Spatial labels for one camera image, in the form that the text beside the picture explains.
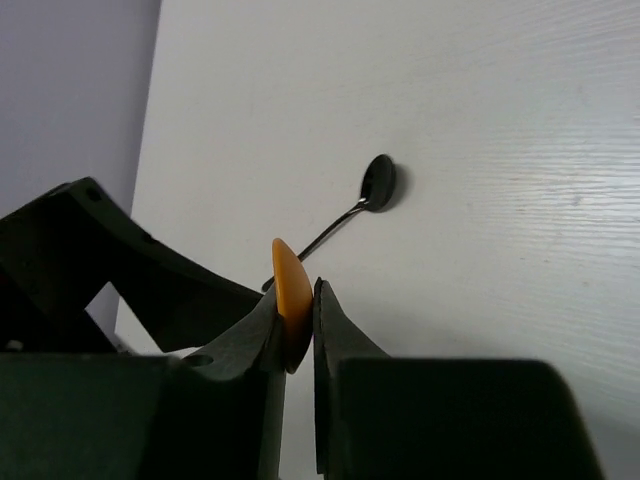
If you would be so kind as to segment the black spoon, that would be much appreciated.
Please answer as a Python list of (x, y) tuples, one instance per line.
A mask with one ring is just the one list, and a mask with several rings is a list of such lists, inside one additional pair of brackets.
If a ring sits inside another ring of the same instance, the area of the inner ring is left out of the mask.
[(356, 204), (325, 228), (298, 255), (304, 261), (330, 235), (337, 231), (360, 212), (379, 213), (385, 210), (391, 202), (397, 184), (397, 166), (388, 154), (377, 155), (368, 165), (360, 188), (359, 199)]

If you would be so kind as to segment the orange spoon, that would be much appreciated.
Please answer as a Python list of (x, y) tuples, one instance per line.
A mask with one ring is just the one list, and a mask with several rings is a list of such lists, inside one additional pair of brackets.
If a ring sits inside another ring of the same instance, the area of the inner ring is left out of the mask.
[(302, 262), (280, 238), (272, 242), (272, 266), (276, 308), (282, 319), (284, 366), (293, 374), (311, 341), (313, 293)]

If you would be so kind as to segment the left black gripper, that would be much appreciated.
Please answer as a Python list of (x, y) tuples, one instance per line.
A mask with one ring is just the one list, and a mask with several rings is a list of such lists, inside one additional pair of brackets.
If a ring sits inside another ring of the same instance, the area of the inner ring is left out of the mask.
[(208, 343), (261, 298), (154, 239), (92, 178), (2, 218), (2, 350), (113, 352), (86, 311), (106, 284), (163, 351)]

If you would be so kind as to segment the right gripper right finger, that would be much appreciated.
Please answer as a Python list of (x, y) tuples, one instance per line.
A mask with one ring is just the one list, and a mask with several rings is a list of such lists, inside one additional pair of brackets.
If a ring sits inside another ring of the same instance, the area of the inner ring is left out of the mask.
[(316, 470), (330, 475), (334, 382), (338, 364), (350, 358), (389, 358), (344, 312), (327, 280), (318, 278), (313, 299), (314, 425)]

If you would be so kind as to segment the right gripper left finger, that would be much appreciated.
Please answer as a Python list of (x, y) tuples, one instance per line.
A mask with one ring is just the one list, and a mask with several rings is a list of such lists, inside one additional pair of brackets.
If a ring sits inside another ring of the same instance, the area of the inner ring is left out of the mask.
[(271, 288), (238, 323), (184, 358), (207, 381), (199, 415), (205, 461), (219, 479), (279, 477), (286, 372)]

